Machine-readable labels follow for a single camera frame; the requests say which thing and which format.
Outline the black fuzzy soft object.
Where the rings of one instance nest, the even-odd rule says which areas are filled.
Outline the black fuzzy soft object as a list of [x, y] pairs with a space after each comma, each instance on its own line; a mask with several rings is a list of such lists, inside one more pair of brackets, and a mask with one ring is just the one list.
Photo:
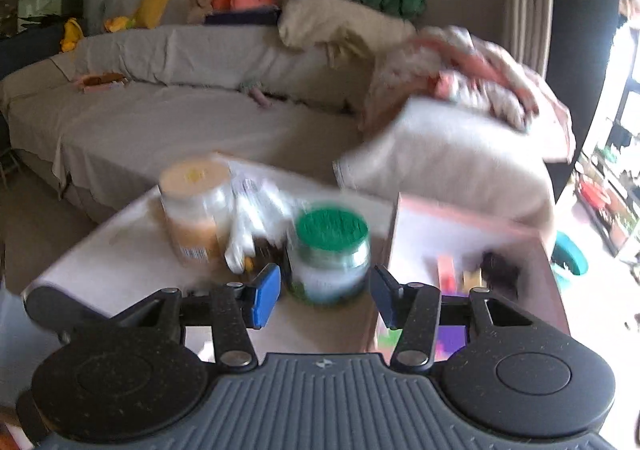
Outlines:
[[483, 253], [480, 271], [486, 285], [508, 299], [518, 298], [518, 279], [521, 268], [508, 261], [503, 255], [487, 251]]

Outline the pink cardboard box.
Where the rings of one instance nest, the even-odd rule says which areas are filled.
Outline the pink cardboard box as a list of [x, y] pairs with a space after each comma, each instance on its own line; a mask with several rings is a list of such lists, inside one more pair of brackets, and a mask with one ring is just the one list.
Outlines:
[[369, 290], [393, 309], [386, 269], [400, 285], [431, 285], [445, 296], [474, 288], [501, 294], [550, 326], [570, 332], [547, 252], [536, 230], [402, 193], [397, 197], [382, 263], [369, 270]]

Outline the green lid glass jar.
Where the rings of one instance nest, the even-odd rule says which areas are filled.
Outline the green lid glass jar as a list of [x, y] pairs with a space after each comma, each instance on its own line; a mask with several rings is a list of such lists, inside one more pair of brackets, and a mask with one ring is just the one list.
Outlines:
[[337, 203], [305, 207], [288, 229], [288, 287], [317, 306], [359, 294], [371, 262], [370, 229], [356, 211]]

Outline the white plastic packet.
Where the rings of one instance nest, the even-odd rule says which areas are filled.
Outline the white plastic packet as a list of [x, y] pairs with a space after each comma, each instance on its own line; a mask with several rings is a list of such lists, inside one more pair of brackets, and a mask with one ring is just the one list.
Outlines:
[[224, 260], [233, 274], [247, 270], [245, 259], [257, 253], [256, 241], [281, 248], [299, 203], [273, 181], [235, 175], [231, 181], [232, 213]]

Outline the beige lid plastic jar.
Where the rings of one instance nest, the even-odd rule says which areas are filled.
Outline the beige lid plastic jar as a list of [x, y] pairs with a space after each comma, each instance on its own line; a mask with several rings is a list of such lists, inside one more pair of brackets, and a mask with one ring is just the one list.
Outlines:
[[158, 180], [168, 236], [185, 264], [215, 266], [229, 239], [231, 170], [213, 157], [196, 157], [163, 170]]

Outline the teal plastic basin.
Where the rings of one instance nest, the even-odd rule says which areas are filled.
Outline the teal plastic basin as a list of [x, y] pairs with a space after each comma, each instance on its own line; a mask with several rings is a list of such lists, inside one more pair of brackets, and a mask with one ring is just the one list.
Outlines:
[[560, 290], [566, 289], [588, 273], [589, 264], [584, 253], [562, 231], [556, 234], [555, 245], [551, 255], [551, 269], [556, 285]]

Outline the red plastic basin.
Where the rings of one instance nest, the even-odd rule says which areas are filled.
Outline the red plastic basin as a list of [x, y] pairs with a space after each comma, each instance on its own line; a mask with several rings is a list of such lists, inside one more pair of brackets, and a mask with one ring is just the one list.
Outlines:
[[602, 211], [611, 205], [608, 193], [591, 179], [582, 178], [578, 184], [578, 191], [582, 199], [595, 210]]

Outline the beige covered sofa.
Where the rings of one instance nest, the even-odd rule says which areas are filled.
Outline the beige covered sofa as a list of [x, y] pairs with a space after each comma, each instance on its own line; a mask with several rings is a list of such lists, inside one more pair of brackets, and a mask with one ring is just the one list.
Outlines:
[[97, 222], [172, 163], [219, 152], [394, 200], [401, 192], [548, 233], [554, 197], [530, 140], [495, 119], [416, 97], [359, 129], [370, 71], [333, 69], [266, 27], [101, 34], [1, 80], [11, 145]]

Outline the metal plant shelf rack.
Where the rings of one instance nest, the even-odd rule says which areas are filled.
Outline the metal plant shelf rack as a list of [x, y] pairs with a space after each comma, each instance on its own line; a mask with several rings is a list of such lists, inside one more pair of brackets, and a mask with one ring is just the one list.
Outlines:
[[[575, 192], [614, 259], [631, 264], [639, 256], [639, 88], [623, 92], [618, 105], [600, 107], [574, 165]], [[603, 187], [611, 205], [602, 211], [579, 195], [591, 179]]]

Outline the pink floral blanket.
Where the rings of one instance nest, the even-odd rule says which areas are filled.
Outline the pink floral blanket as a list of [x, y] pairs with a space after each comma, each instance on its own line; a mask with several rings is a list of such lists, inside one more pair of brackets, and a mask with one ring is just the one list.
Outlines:
[[360, 129], [390, 124], [412, 96], [495, 118], [529, 135], [544, 161], [575, 153], [572, 116], [541, 75], [502, 46], [459, 27], [426, 27], [375, 59]]

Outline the beige pillow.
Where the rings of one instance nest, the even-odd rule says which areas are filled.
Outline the beige pillow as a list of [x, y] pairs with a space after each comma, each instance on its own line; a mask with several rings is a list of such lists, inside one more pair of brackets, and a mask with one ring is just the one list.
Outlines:
[[349, 0], [289, 0], [278, 22], [280, 39], [293, 50], [326, 47], [332, 67], [377, 54], [412, 38], [416, 27]]

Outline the brown plush animal toy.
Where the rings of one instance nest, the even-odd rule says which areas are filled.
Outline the brown plush animal toy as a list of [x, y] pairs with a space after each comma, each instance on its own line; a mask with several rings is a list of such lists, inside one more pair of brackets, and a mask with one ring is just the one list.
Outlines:
[[188, 14], [186, 22], [189, 25], [204, 24], [207, 16], [213, 14], [213, 0], [188, 0]]

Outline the yellow plush toy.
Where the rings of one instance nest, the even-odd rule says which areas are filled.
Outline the yellow plush toy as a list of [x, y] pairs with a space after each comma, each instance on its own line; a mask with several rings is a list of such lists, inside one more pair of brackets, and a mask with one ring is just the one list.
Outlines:
[[106, 32], [115, 33], [132, 28], [153, 29], [160, 24], [169, 0], [140, 0], [132, 16], [118, 16], [104, 21]]

